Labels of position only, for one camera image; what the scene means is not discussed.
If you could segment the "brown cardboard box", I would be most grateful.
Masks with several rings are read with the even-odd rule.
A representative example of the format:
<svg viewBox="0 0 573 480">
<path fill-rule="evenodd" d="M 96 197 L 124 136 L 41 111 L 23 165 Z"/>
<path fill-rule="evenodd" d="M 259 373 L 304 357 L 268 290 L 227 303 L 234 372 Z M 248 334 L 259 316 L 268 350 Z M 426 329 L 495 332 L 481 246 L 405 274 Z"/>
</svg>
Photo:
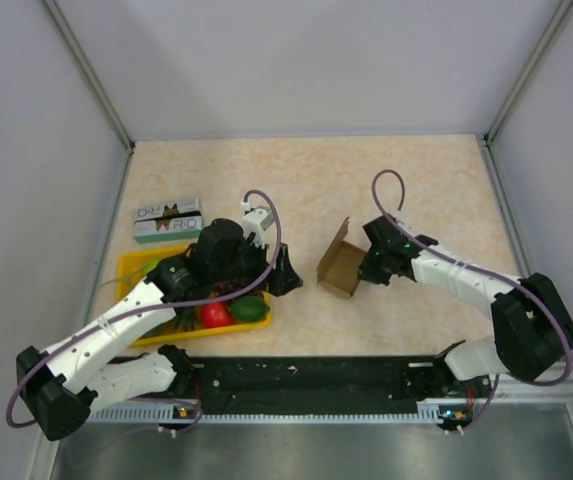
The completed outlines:
<svg viewBox="0 0 573 480">
<path fill-rule="evenodd" d="M 366 251 L 345 240 L 350 225 L 346 217 L 319 261 L 316 283 L 340 297 L 350 299 L 360 283 L 359 267 Z"/>
</svg>

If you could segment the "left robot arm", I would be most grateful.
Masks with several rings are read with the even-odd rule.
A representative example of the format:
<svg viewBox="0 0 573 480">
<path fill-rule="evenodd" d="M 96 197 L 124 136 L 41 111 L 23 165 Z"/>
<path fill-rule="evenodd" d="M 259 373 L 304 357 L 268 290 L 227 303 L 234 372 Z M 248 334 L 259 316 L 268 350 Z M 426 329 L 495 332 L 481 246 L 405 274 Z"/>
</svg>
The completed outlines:
<svg viewBox="0 0 573 480">
<path fill-rule="evenodd" d="M 302 286 L 282 241 L 267 251 L 266 230 L 279 227 L 258 209 L 240 221 L 219 218 L 188 249 L 159 261 L 117 304 L 81 330 L 40 351 L 29 346 L 16 357 L 17 387 L 50 441 L 64 439 L 95 412 L 148 393 L 182 396 L 192 387 L 187 354 L 166 345 L 157 352 L 114 363 L 126 347 L 182 311 L 236 300 L 249 293 L 280 297 Z"/>
</svg>

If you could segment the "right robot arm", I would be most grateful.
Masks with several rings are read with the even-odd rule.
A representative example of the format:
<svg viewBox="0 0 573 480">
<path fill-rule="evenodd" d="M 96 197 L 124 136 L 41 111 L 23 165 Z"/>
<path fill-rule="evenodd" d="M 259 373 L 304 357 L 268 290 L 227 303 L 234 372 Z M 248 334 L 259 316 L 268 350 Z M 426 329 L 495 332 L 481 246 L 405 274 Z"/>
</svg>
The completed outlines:
<svg viewBox="0 0 573 480">
<path fill-rule="evenodd" d="M 404 224 L 379 216 L 363 230 L 370 247 L 358 277 L 387 285 L 405 277 L 436 287 L 472 306 L 493 327 L 489 337 L 448 348 L 433 370 L 435 388 L 453 396 L 470 379 L 509 374 L 532 385 L 573 350 L 573 320 L 552 280 L 502 275 L 456 258 L 437 240 L 415 235 Z"/>
</svg>

